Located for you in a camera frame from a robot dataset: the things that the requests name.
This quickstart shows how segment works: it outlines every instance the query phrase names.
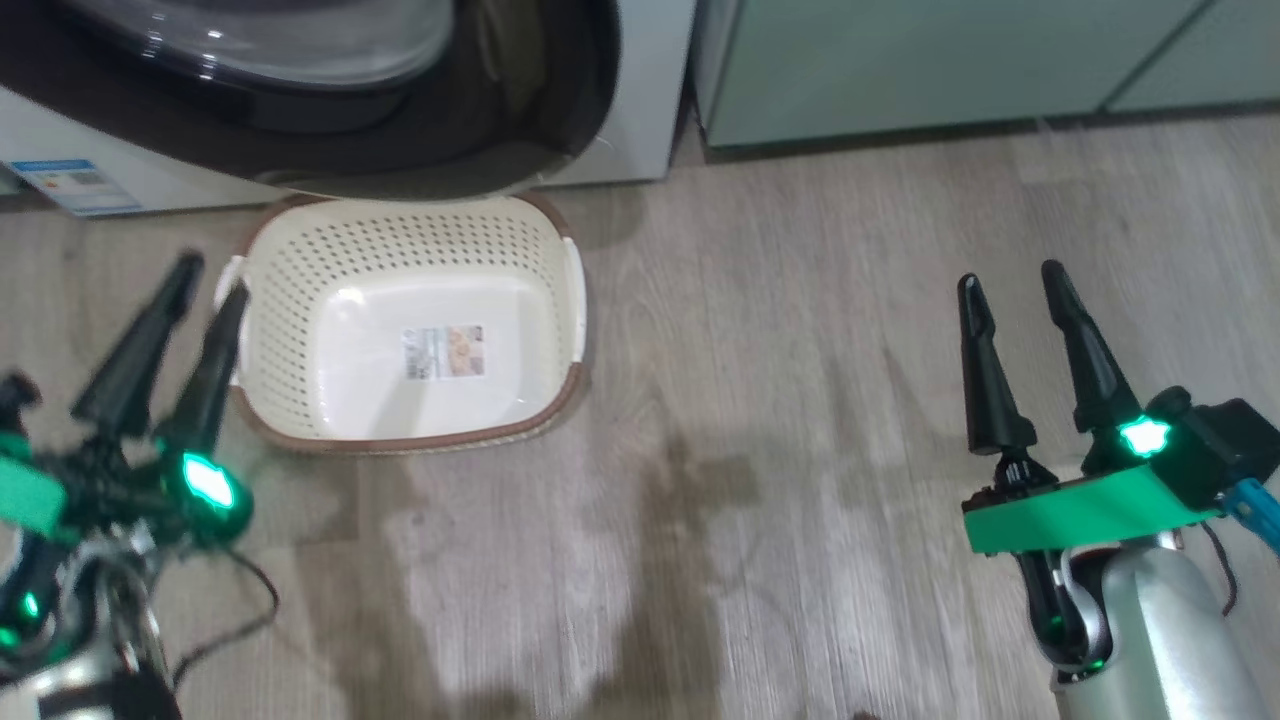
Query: glowing green led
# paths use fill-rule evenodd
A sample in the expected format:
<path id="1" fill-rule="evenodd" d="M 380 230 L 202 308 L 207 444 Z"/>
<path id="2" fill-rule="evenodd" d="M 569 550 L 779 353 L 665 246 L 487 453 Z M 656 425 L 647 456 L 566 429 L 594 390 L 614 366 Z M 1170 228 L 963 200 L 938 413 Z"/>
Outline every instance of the glowing green led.
<path id="1" fill-rule="evenodd" d="M 1169 425 L 1143 415 L 1133 423 L 1120 425 L 1120 437 L 1134 455 L 1151 457 L 1169 445 Z"/>
<path id="2" fill-rule="evenodd" d="M 32 620 L 40 618 L 40 602 L 36 600 L 36 593 L 29 592 L 22 597 L 22 611 Z"/>
<path id="3" fill-rule="evenodd" d="M 182 477 L 187 480 L 187 487 L 197 497 L 221 509 L 230 509 L 236 505 L 236 491 L 232 479 L 218 465 L 198 455 L 187 452 L 182 456 Z"/>

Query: wooden floor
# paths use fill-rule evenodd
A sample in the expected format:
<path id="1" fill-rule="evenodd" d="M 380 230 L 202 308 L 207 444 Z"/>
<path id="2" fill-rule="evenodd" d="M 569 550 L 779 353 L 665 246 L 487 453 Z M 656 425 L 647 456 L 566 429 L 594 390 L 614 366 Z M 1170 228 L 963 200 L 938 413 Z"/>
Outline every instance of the wooden floor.
<path id="1" fill-rule="evenodd" d="M 552 197 L 590 286 L 580 402 L 540 439 L 399 459 L 291 456 L 228 418 L 221 457 L 259 493 L 246 547 L 284 611 L 196 671 L 188 717 L 1057 717 L 1012 561 L 961 529 L 992 468 L 965 452 L 959 277 L 982 277 L 1037 456 L 1064 475 L 1087 443 L 1046 258 L 1139 396 L 1181 383 L 1280 419 L 1276 117 L 686 154 L 664 183 Z M 41 384 L 49 442 L 76 437 L 65 407 L 174 254 L 216 269 L 256 218 L 6 208 L 0 348 Z M 1280 715 L 1280 569 L 1220 527 L 1230 621 Z M 175 652 L 262 602 L 225 562 L 161 596 Z"/>

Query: blue connector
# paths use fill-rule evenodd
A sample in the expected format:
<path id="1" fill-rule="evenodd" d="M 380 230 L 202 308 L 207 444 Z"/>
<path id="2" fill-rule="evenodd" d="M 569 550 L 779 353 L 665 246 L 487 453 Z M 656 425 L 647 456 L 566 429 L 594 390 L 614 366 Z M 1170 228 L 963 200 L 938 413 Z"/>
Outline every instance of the blue connector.
<path id="1" fill-rule="evenodd" d="M 1280 556 L 1280 502 L 1262 483 L 1253 478 L 1235 483 L 1222 493 L 1222 510 Z"/>

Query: white plastic basket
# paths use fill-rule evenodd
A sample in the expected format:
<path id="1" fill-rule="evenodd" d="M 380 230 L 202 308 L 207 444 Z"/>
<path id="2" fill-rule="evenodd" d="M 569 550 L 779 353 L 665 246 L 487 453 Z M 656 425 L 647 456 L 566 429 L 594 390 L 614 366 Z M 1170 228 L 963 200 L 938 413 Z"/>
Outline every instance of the white plastic basket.
<path id="1" fill-rule="evenodd" d="M 223 270 L 232 396 L 276 445 L 412 452 L 538 432 L 581 377 L 582 264 L 545 200 L 294 201 Z"/>

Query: washing machine door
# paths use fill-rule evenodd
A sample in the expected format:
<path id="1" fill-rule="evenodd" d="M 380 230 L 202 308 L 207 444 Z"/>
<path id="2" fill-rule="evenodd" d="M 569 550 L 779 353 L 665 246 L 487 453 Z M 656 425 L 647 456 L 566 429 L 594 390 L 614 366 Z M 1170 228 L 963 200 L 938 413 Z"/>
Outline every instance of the washing machine door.
<path id="1" fill-rule="evenodd" d="M 302 192 L 447 200 L 564 165 L 617 81 L 616 0 L 4 0 L 0 85 Z"/>

